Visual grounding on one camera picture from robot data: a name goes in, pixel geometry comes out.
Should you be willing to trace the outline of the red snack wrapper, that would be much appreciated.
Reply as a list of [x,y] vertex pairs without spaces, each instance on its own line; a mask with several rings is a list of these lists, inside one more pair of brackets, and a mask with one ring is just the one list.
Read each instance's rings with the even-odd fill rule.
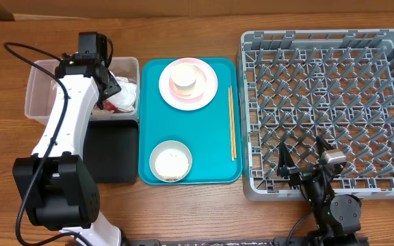
[[103,109],[106,111],[110,111],[112,113],[114,113],[115,111],[117,111],[117,108],[108,100],[104,100],[103,101]]

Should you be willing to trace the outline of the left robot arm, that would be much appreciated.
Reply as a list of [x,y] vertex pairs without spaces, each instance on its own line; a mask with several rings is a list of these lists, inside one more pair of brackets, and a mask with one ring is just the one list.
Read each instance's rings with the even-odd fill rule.
[[120,91],[110,63],[110,55],[89,51],[60,62],[52,75],[57,94],[42,138],[31,156],[15,160],[12,170],[22,198],[19,215],[81,245],[125,243],[122,230],[101,213],[98,187],[83,164],[94,106]]

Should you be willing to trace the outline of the white napkin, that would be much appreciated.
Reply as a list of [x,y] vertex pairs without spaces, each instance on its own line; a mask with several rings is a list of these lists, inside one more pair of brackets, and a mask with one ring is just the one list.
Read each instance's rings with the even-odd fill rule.
[[131,112],[135,109],[134,104],[136,102],[136,89],[137,85],[130,82],[126,77],[114,76],[116,82],[119,84],[121,91],[107,100],[117,108],[119,111]]

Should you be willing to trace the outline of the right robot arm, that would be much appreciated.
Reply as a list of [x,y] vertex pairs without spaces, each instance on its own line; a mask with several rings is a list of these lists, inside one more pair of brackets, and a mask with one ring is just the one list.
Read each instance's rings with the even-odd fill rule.
[[[356,233],[361,229],[361,200],[355,195],[337,195],[331,182],[341,174],[347,164],[346,155],[332,147],[323,137],[316,137],[319,158],[316,164],[297,167],[285,142],[280,142],[277,175],[289,179],[290,187],[299,187],[311,206],[292,227],[287,245],[368,245]],[[298,242],[293,233],[309,215],[313,215],[317,229],[310,231]]]

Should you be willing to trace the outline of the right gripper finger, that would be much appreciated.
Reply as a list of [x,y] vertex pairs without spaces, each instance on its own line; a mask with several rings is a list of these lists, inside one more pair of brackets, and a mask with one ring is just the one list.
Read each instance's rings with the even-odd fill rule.
[[295,167],[293,159],[289,153],[289,150],[285,142],[280,142],[279,145],[279,160],[278,160],[278,170],[288,170],[289,168]]
[[335,148],[332,147],[323,137],[316,137],[317,152],[321,159],[331,159],[335,154]]

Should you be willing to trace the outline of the grey bowl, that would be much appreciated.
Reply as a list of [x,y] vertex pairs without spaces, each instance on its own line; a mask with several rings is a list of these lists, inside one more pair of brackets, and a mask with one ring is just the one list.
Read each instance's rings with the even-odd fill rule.
[[150,154],[149,167],[153,175],[163,182],[178,182],[192,168],[193,158],[189,148],[175,140],[163,141]]

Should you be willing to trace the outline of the white rice pile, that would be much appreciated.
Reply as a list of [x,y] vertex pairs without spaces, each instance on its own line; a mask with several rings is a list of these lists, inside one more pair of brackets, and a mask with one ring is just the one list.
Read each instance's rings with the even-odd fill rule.
[[155,171],[164,180],[181,179],[186,175],[188,168],[188,158],[180,150],[164,150],[155,159]]

